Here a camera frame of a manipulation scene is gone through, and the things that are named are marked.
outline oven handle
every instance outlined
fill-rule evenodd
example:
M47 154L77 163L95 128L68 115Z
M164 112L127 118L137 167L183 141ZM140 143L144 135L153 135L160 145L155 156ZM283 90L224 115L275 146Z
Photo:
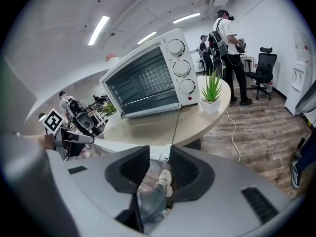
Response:
M158 93L158 94L153 94L153 95L151 95L151 96L144 97L144 98L142 98L142 99L138 99L138 100L135 100L135 101L130 102L130 103L127 103L127 104L123 104L123 105L121 105L121 106L127 106L127 105L129 105L129 104L133 104L133 103L142 101L142 100L144 100L144 99L151 98L151 97L153 97L153 96L159 96L159 95L166 94L166 93L170 93L170 92L173 92L173 91L176 91L176 90L175 90L175 89L172 89L172 90L168 90L168 91L165 91L165 92L160 92L160 93Z

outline oven window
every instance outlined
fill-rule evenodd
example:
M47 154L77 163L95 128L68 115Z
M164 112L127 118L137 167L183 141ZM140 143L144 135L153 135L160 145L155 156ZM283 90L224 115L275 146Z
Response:
M160 47L131 62L106 83L125 114L179 103Z

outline wooden floor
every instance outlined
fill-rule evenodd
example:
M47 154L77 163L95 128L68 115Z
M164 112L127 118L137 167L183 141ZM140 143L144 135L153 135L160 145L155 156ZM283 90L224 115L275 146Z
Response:
M240 106L237 81L234 81L234 88L238 102L230 105L228 113L236 123L234 142L241 153L240 162L279 186L291 198L302 195L308 187L315 168L310 166L303 172L300 188L295 190L291 186L288 165L301 138L307 134L308 126L301 117L291 115L284 107L285 100L277 93L272 92L272 100L269 100L267 95L259 96L259 100L256 100L256 91L248 91L248 97L253 99L253 104ZM233 130L234 124L225 115L204 135L202 150L207 154L238 160L238 152L232 143ZM156 162L151 161L151 167L139 191L153 187L164 168L168 168L166 163L160 167Z

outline oven knob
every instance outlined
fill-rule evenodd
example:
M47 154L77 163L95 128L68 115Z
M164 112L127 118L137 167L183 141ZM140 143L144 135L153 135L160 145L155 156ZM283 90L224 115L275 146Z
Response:
M180 40L172 40L167 46L168 51L175 56L178 56L183 51L183 44Z
M186 94L191 94L196 87L196 84L191 79L185 79L180 82L180 90Z
M179 77L186 76L190 72L190 64L186 60L177 61L173 65L173 71Z

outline succulent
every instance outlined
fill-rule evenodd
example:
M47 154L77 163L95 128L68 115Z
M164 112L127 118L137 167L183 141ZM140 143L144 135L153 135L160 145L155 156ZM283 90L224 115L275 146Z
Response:
M205 76L205 80L206 80L206 90L202 89L202 93L205 96L205 99L207 102L215 102L219 97L220 97L220 92L222 90L222 86L220 85L218 87L218 83L219 83L219 77L216 77L216 71L217 69L214 71L214 73L210 73L210 75L206 75Z

